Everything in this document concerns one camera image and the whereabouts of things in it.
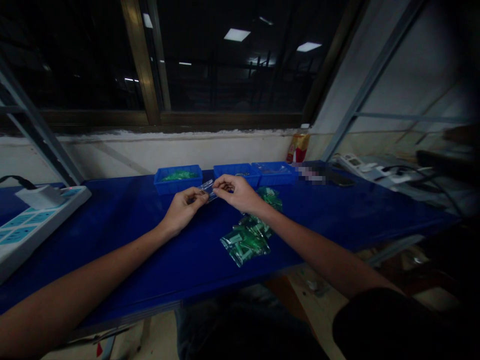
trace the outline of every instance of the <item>forearm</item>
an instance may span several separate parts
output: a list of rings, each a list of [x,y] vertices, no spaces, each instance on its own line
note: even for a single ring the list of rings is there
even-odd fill
[[[265,204],[257,214],[320,276],[347,298],[385,287],[401,292],[390,281],[343,247],[290,220]]]
[[[57,279],[0,317],[0,358],[42,356],[68,336],[123,280],[171,238],[150,231]]]

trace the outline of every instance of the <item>blue plastic bin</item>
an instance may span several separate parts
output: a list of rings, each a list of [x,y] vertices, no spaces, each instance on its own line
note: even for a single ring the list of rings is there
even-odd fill
[[[229,164],[229,165],[215,165],[213,167],[215,178],[218,179],[223,174],[250,174],[242,175],[251,187],[255,188],[259,184],[260,172],[252,167],[249,163]]]
[[[188,171],[197,174],[197,177],[182,180],[162,181],[166,176],[176,171]],[[198,165],[174,166],[159,168],[153,178],[153,184],[160,195],[175,194],[191,187],[202,185],[202,169]]]
[[[292,184],[297,178],[295,169],[285,161],[253,162],[251,165],[261,173],[258,186]]]

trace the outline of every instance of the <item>fluorescent light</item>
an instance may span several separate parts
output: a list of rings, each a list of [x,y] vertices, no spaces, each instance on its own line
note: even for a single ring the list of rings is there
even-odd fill
[[[150,15],[148,15],[147,13],[143,13],[143,22],[145,23],[146,28],[154,28],[154,26],[152,25],[152,20],[150,20]]]
[[[258,17],[260,20],[262,20],[264,23],[267,23],[268,25],[272,26],[274,23],[271,22],[271,21],[268,21],[266,18],[264,18],[263,16],[259,16]]]
[[[317,44],[315,42],[306,42],[303,45],[300,45],[296,50],[301,53],[309,52],[310,50],[321,47],[322,44]]]
[[[230,29],[226,33],[224,39],[242,42],[250,34],[250,31]]]

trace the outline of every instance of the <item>black cable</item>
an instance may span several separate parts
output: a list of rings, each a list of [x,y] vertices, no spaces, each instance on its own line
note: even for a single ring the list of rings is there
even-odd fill
[[[7,175],[7,176],[4,176],[2,178],[0,178],[0,183],[3,183],[5,180],[7,180],[8,178],[14,178],[15,180],[18,181],[18,183],[20,185],[22,185],[25,189],[27,190],[35,190],[37,187],[35,185],[33,185],[30,181],[28,181],[27,179],[24,179],[23,177],[21,176],[18,176],[18,175]]]
[[[393,169],[393,168],[404,168],[404,169],[413,170],[414,172],[416,172],[417,174],[420,174],[420,175],[423,176],[424,178],[427,178],[427,177],[428,177],[428,175],[425,175],[423,172],[417,170],[417,169],[414,168],[414,167],[407,166],[407,165],[387,166],[387,167],[384,167],[384,168],[382,169],[382,171],[383,171],[383,172],[387,172],[387,171],[389,171],[390,169]],[[447,197],[447,199],[450,201],[450,203],[452,204],[452,206],[455,208],[455,211],[458,213],[458,215],[459,215],[462,219],[465,219],[464,213],[460,210],[460,207],[457,205],[457,203],[454,201],[454,199],[450,196],[450,194],[449,194],[443,187],[441,187],[435,180],[433,180],[432,178],[430,178],[428,181],[431,182],[433,185],[435,185],[438,190],[440,190],[442,193],[445,194],[445,196]]]

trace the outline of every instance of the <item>charger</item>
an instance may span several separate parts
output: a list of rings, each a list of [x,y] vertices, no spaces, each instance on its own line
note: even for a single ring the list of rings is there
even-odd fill
[[[37,187],[33,190],[23,188],[15,195],[35,210],[56,208],[65,201],[65,198],[60,195],[60,190],[50,185]]]
[[[0,178],[0,183],[3,183],[8,178],[17,180],[23,186],[23,189],[16,192],[15,195],[35,210],[56,208],[65,201],[58,189],[50,185],[36,187],[30,181],[18,175],[3,176]]]

